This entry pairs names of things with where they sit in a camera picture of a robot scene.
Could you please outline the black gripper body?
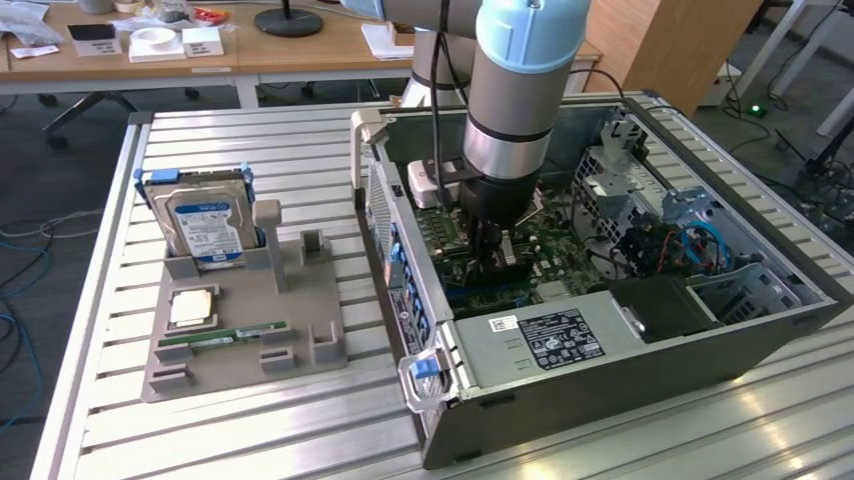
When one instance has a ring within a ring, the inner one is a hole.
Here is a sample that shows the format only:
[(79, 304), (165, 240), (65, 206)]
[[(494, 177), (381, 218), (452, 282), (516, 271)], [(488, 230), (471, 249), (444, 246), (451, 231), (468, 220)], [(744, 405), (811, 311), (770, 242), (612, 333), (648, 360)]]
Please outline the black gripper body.
[(499, 227), (512, 227), (532, 201), (539, 175), (499, 180), (482, 177), (460, 186), (461, 208), (471, 218)]

